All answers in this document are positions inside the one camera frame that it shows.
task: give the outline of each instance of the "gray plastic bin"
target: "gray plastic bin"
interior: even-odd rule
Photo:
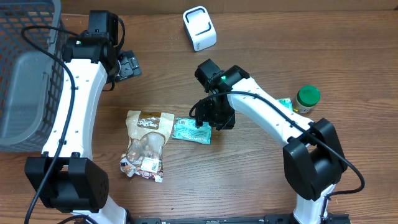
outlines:
[[[59,0],[0,0],[0,151],[41,151],[51,132],[63,68],[21,36],[31,25],[63,27]],[[61,58],[67,35],[33,29],[26,36]]]

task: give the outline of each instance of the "teal packet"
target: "teal packet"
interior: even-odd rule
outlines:
[[[277,101],[284,105],[287,109],[293,111],[293,104],[290,98],[278,99]]]
[[[211,127],[208,122],[203,122],[203,126],[197,128],[194,119],[177,118],[172,138],[210,144]]]

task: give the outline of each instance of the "green cap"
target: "green cap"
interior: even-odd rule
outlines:
[[[315,106],[321,100],[321,92],[311,85],[306,85],[297,93],[297,101],[306,107]]]

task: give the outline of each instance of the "white sticker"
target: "white sticker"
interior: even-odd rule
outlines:
[[[158,159],[151,159],[145,158],[141,165],[141,170],[148,171],[148,172],[157,172],[159,169],[159,160]]]

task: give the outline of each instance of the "cylindrical container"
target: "cylindrical container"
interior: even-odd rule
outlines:
[[[293,109],[296,113],[307,113],[320,100],[320,91],[315,86],[306,85],[298,91],[293,103]]]

